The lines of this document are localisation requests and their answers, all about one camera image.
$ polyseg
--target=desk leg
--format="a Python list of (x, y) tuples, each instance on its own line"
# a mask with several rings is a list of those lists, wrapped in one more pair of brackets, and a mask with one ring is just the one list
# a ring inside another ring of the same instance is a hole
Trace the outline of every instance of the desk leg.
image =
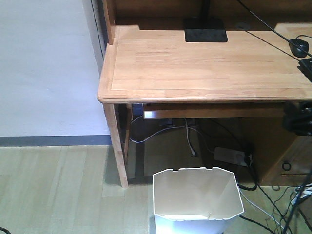
[(123, 188), (128, 187), (128, 180), (126, 174), (125, 167), (125, 152), (121, 143), (120, 131), (119, 131), (119, 120), (116, 115), (116, 107), (115, 104), (103, 104), (106, 121), (111, 133), (111, 139), (113, 143), (113, 149), (116, 159), (116, 164), (119, 172), (119, 178), (121, 182), (121, 186)]

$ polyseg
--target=desk top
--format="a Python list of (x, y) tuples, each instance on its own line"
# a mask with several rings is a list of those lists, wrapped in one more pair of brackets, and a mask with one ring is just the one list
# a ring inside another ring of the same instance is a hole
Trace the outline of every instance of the desk top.
[[(227, 43), (187, 43), (183, 30), (128, 24), (116, 26), (115, 42), (106, 48), (97, 94), (103, 103), (312, 99), (298, 61), (272, 46), (291, 54), (288, 43), (271, 31), (227, 30)], [(288, 38), (312, 35), (312, 23), (275, 29)]]

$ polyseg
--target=computer mouse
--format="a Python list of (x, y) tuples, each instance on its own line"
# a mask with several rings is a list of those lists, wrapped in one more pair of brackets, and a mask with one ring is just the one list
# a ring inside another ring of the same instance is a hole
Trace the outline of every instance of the computer mouse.
[(304, 58), (305, 56), (307, 56), (307, 53), (305, 53), (305, 51), (309, 52), (309, 43), (301, 39), (290, 39), (290, 41), (302, 49), (300, 50), (293, 44), (289, 43), (289, 47), (293, 55), (295, 55), (298, 58)]

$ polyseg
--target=drawer handle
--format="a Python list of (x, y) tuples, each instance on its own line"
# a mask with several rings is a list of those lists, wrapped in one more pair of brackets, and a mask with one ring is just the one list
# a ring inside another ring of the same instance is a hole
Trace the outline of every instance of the drawer handle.
[(288, 162), (288, 161), (285, 161), (283, 164), (282, 164), (282, 168), (284, 171), (288, 172), (291, 170), (292, 168), (292, 165)]

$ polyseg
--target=black stand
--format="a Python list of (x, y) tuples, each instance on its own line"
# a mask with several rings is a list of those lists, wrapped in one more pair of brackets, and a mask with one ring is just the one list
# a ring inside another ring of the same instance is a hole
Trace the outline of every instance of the black stand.
[(187, 42), (227, 42), (221, 19), (208, 18), (210, 0), (202, 0), (200, 16), (184, 19), (184, 33)]

